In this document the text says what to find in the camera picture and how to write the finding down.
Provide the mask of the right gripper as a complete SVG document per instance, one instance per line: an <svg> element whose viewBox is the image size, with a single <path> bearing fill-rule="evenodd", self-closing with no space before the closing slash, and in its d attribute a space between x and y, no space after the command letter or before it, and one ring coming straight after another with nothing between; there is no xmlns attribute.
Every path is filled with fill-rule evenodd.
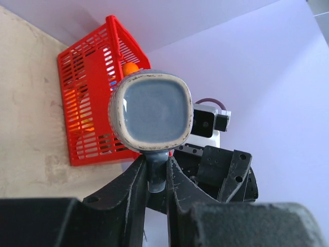
<svg viewBox="0 0 329 247"><path fill-rule="evenodd" d="M250 153L185 144L173 156L192 182L220 202L255 202L259 197Z"/></svg>

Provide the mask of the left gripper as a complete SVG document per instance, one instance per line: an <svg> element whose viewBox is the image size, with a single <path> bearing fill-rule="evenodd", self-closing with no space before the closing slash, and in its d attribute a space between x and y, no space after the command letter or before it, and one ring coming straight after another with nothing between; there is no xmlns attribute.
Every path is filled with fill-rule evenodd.
<svg viewBox="0 0 329 247"><path fill-rule="evenodd" d="M83 199L1 200L1 246L142 246L147 165L139 156ZM167 166L170 246L326 246L298 204L221 203Z"/></svg>

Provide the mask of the small light grey mug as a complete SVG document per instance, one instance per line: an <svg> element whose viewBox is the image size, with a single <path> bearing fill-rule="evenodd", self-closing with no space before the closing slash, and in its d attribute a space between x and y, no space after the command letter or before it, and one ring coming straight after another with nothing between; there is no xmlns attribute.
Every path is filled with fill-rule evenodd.
<svg viewBox="0 0 329 247"><path fill-rule="evenodd" d="M193 102L186 83L154 69L132 73L114 89L108 119L119 141L145 156L149 192L163 191L169 152L192 130Z"/></svg>

